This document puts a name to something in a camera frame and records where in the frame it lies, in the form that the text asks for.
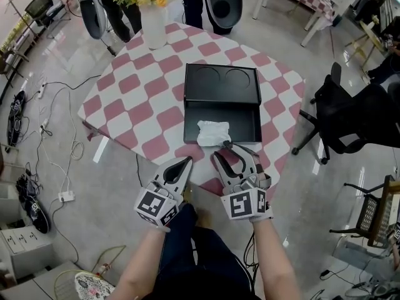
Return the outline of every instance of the glossy floor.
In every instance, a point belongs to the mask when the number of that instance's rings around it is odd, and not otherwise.
[[[265,52],[297,71],[306,80],[306,94],[302,104],[304,110],[315,113],[315,107],[309,104],[309,100],[323,83],[334,61],[342,66],[342,85],[350,94],[358,93],[365,86],[361,79],[362,60],[355,57],[345,64],[353,48],[345,49],[344,45],[361,35],[361,31],[347,19],[343,19],[336,27],[317,32],[307,48],[304,48],[300,42],[306,34],[303,27],[311,16],[310,11],[299,6],[289,16],[288,11],[295,7],[292,1],[269,0],[268,7],[261,10],[259,19],[255,21],[251,17],[255,2],[256,0],[244,0],[242,19],[233,29],[230,38]],[[171,13],[173,18],[181,21],[182,9],[177,8],[174,11],[175,13]],[[204,28],[211,29],[206,16],[203,18]],[[29,55],[30,62],[21,66],[21,72],[29,77],[29,97],[39,89],[42,79],[77,86],[89,76],[101,74],[113,59],[102,42],[89,37],[79,18],[72,17],[71,21],[63,23],[55,32],[55,40],[43,38]],[[114,34],[107,35],[105,40],[116,51],[123,46]],[[382,60],[383,57],[375,52],[368,67],[374,68]],[[22,83],[20,78],[14,80],[15,88],[8,91],[0,107],[2,130],[6,129],[13,94]],[[108,279],[115,282],[125,267],[130,252],[138,246],[146,224],[139,221],[133,212],[133,204],[140,187],[135,154],[112,141],[104,141],[104,151],[100,154],[100,150],[96,154],[102,137],[95,137],[89,142],[76,116],[93,84],[94,80],[88,81],[70,92],[76,139],[84,144],[84,154],[80,160],[72,160],[69,170],[69,187],[75,192],[76,200],[57,212],[55,220],[60,231],[77,247],[80,255],[78,264],[84,269],[91,269],[102,250],[120,244],[128,246],[109,273]],[[46,152],[43,147],[38,150],[37,171],[44,187],[39,199],[45,208],[56,198],[64,179],[63,172],[48,160],[66,169],[74,136],[74,126],[68,111],[68,89],[61,91],[51,106],[54,95],[62,87],[60,84],[48,85],[43,98],[40,101],[30,101],[24,113],[30,120],[28,135],[38,130],[39,121],[43,122],[52,110],[47,128],[52,131],[53,136],[46,136],[43,141]],[[28,125],[27,119],[25,120],[23,131]],[[299,118],[294,144],[310,130],[311,125]],[[5,131],[0,135],[0,141],[6,142]],[[39,136],[36,133],[21,143],[20,162],[25,164],[29,161],[34,169],[38,160],[38,145]],[[386,174],[393,173],[395,166],[391,147],[369,144],[352,155],[340,156],[332,153],[326,166],[320,166],[317,162],[321,153],[320,140],[316,137],[298,156],[289,155],[272,200],[274,223],[296,269],[306,298],[310,298],[319,289],[326,289],[326,294],[335,296],[343,294],[349,287],[335,277],[326,282],[319,281],[319,275],[325,269],[343,268],[342,263],[331,257],[339,235],[329,234],[329,229],[343,228],[349,222],[356,201],[360,201],[356,190],[343,187],[343,183],[361,183],[365,187],[373,187],[381,183]],[[154,170],[154,165],[139,158],[142,182],[146,182]],[[196,206],[211,210],[216,231],[235,253],[241,255],[251,234],[250,225],[247,222],[230,222],[219,199],[212,194],[196,191],[193,193],[193,200]],[[59,202],[54,202],[52,210],[58,206]],[[71,246],[56,232],[52,231],[51,234],[55,237],[54,244],[59,257],[75,260]],[[358,280],[358,273],[358,270],[348,268],[342,276]]]

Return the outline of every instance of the crumpled tissue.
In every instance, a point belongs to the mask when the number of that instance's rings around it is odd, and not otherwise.
[[[224,141],[231,141],[228,122],[214,122],[200,120],[197,143],[201,147],[221,146]]]

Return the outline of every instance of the orange flower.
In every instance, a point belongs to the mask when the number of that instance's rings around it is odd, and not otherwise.
[[[167,0],[156,0],[156,4],[159,7],[165,7],[167,5]]]

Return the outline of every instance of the black box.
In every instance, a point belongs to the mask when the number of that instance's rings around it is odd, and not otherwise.
[[[260,104],[257,69],[186,64],[184,142],[197,142],[200,120],[228,122],[234,142],[261,142]]]

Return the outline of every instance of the drawer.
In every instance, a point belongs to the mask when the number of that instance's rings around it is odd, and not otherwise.
[[[4,236],[6,243],[10,247],[11,251],[14,254],[21,253],[25,251],[25,248],[19,240],[17,239],[16,235],[13,233],[13,230],[3,230],[2,235]]]
[[[26,251],[51,244],[50,239],[33,226],[14,229],[14,234]]]

